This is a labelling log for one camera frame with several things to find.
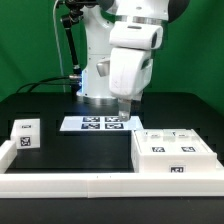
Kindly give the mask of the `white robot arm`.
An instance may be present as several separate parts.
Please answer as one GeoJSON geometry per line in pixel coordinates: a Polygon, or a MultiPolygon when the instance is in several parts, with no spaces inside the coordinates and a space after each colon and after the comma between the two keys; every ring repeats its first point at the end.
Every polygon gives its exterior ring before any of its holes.
{"type": "Polygon", "coordinates": [[[165,25],[187,9],[190,0],[87,0],[84,25],[87,66],[78,93],[94,104],[116,102],[121,120],[150,83],[154,53],[165,25]]]}

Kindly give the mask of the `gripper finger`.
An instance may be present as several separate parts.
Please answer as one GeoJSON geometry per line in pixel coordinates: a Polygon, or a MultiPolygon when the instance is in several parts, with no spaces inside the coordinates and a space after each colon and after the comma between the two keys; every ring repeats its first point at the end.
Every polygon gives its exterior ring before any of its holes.
{"type": "Polygon", "coordinates": [[[130,112],[131,112],[131,102],[129,100],[119,99],[118,100],[119,107],[119,119],[123,122],[130,120],[130,112]]]}
{"type": "Polygon", "coordinates": [[[140,108],[140,101],[139,100],[133,100],[131,102],[131,111],[132,112],[136,112],[138,111],[140,108]]]}

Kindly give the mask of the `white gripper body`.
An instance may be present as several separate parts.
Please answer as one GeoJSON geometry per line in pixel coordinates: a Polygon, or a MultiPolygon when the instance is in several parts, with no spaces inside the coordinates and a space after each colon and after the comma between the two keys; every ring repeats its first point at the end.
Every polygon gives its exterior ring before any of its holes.
{"type": "Polygon", "coordinates": [[[113,48],[109,75],[111,94],[120,99],[134,99],[149,84],[152,67],[150,51],[113,48]]]}

